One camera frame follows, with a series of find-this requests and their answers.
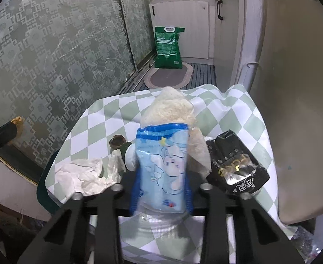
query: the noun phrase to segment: metal bolt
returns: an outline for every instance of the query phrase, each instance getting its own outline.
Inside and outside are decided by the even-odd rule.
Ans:
[[[71,198],[73,200],[81,200],[83,198],[83,194],[81,192],[75,192]]]
[[[252,195],[249,192],[244,192],[244,193],[240,194],[240,197],[243,200],[250,200],[252,198]]]
[[[122,189],[123,189],[123,186],[122,186],[121,184],[114,184],[114,185],[112,185],[110,188],[111,188],[111,190],[113,190],[113,191],[120,191],[120,190],[122,190]]]
[[[200,185],[201,190],[211,190],[213,186],[209,183],[204,183]]]

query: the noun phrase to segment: green bag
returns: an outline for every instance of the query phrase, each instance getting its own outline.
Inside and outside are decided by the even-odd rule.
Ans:
[[[179,33],[185,28],[156,27],[157,59],[155,68],[182,68],[179,45]]]

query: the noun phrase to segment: black snack bag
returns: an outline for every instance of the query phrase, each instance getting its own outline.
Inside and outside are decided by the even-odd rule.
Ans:
[[[212,164],[207,176],[210,184],[228,194],[240,195],[256,192],[269,180],[265,168],[233,131],[206,143]]]

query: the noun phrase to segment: table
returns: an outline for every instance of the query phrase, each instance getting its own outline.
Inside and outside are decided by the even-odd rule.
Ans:
[[[161,89],[144,90],[97,100],[80,117],[55,158],[45,181],[48,193],[61,203],[67,201],[55,179],[55,168],[76,159],[102,158],[108,163],[109,140],[116,134],[134,142],[139,120]],[[182,90],[194,105],[197,126],[204,136],[215,138],[229,129],[234,131],[257,160],[267,169],[270,179],[255,196],[289,239],[297,228],[282,224],[277,215],[277,173],[263,118],[245,88],[236,84],[225,93],[204,84]],[[124,259],[134,263],[199,263],[204,218],[184,216],[179,223],[164,225],[145,215],[119,217]],[[228,230],[233,228],[228,218]],[[229,232],[230,263],[235,263],[234,235]]]

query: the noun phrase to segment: black cabinet handle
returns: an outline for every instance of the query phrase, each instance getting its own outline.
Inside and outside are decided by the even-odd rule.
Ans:
[[[223,20],[223,17],[220,15],[220,4],[222,4],[222,3],[223,3],[223,0],[219,0],[217,2],[217,15],[218,15],[218,19],[220,19],[220,20]]]

